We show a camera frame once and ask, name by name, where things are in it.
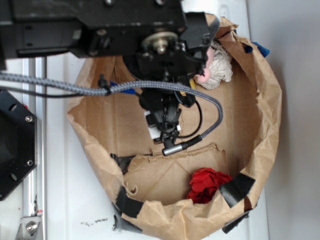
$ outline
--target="black wire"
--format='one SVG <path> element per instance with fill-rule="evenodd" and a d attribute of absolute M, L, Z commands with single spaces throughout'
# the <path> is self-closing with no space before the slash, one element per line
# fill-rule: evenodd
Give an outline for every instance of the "black wire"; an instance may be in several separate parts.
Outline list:
<path fill-rule="evenodd" d="M 203 114 L 202 114 L 202 110 L 201 110 L 201 107 L 200 107 L 200 104 L 198 103 L 198 101 L 195 101 L 195 104 L 197 105 L 198 107 L 198 110 L 199 110 L 199 116 L 200 116 L 200 120 L 199 120 L 199 125 L 198 127 L 196 128 L 196 130 L 193 132 L 193 133 L 190 133 L 188 135 L 185 135 L 185 136 L 179 136 L 179 135 L 175 135 L 175 134 L 172 134 L 170 132 L 167 132 L 164 127 L 161 125 L 160 122 L 158 122 L 157 120 L 157 117 L 156 117 L 156 114 L 155 112 L 152 110 L 152 108 L 150 107 L 150 104 L 149 102 L 139 93 L 135 93 L 136 96 L 138 96 L 140 98 L 140 100 L 148 107 L 151 115 L 152 115 L 152 118 L 153 118 L 153 121 L 155 122 L 155 125 L 158 127 L 158 129 L 163 133 L 163 134 L 166 134 L 166 135 L 169 135 L 170 137 L 174 137 L 174 138 L 177 138 L 177 139 L 187 139 L 187 138 L 190 138 L 192 137 L 193 135 L 195 135 L 201 128 L 202 126 L 202 122 L 203 122 Z"/>
<path fill-rule="evenodd" d="M 190 107 L 192 106 L 192 105 L 187 105 L 187 104 L 185 104 L 184 101 L 181 100 L 180 96 L 177 94 L 177 91 L 173 91 L 173 93 L 174 93 L 175 98 L 177 99 L 177 101 L 178 101 L 181 105 L 183 105 L 183 106 L 185 106 L 185 107 L 187 107 L 187 108 L 190 108 Z"/>
<path fill-rule="evenodd" d="M 23 94 L 29 94 L 32 96 L 42 97 L 42 98 L 51 98 L 51 99 L 62 99 L 62 98 L 74 98 L 74 97 L 80 97 L 83 96 L 78 93 L 73 94 L 46 94 L 46 93 L 39 93 L 35 91 L 29 91 L 25 89 L 15 88 L 15 87 L 9 87 L 9 86 L 0 86 L 0 89 L 23 93 Z"/>

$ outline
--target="red fabric scrap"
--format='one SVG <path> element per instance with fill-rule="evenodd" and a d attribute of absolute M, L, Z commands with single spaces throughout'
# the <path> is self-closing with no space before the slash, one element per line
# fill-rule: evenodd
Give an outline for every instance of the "red fabric scrap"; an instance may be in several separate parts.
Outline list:
<path fill-rule="evenodd" d="M 194 204 L 207 204 L 211 201 L 219 186 L 230 182 L 232 177 L 212 168 L 203 167 L 195 171 L 190 181 L 191 191 L 187 199 L 192 199 Z"/>

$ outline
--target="black mounting plate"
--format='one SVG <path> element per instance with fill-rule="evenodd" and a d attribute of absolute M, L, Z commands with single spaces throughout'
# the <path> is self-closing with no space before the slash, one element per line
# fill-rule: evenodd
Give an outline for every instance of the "black mounting plate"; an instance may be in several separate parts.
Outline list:
<path fill-rule="evenodd" d="M 36 167 L 36 117 L 0 89 L 0 201 Z"/>

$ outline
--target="paper bag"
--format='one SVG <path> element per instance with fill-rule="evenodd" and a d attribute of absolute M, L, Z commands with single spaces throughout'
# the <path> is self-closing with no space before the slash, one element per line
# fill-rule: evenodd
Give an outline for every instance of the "paper bag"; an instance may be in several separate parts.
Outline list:
<path fill-rule="evenodd" d="M 233 56 L 232 81 L 214 90 L 196 86 L 220 101 L 223 121 L 184 152 L 161 154 L 163 146 L 153 144 L 144 110 L 134 95 L 86 96 L 69 102 L 67 117 L 101 185 L 121 217 L 144 234 L 163 240 L 200 240 L 257 205 L 277 153 L 282 91 L 257 46 L 238 36 L 236 27 L 222 18 L 216 36 Z M 244 46 L 253 51 L 246 53 Z M 100 74 L 117 83 L 134 81 L 122 58 L 113 56 L 87 59 L 77 84 L 98 87 Z M 216 121 L 217 110 L 198 101 L 202 133 Z M 182 108 L 182 135 L 197 127 L 197 111 Z M 123 158 L 127 167 L 121 168 L 121 157 L 128 156 Z M 186 199 L 189 181 L 194 171 L 204 167 L 235 180 L 223 185 L 209 203 L 193 204 Z"/>

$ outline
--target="white wall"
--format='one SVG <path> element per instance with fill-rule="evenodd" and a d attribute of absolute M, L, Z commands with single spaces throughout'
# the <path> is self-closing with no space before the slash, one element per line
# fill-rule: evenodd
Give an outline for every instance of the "white wall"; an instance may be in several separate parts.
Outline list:
<path fill-rule="evenodd" d="M 251 40 L 283 90 L 280 143 L 266 185 L 271 240 L 320 235 L 320 1 L 247 0 Z"/>

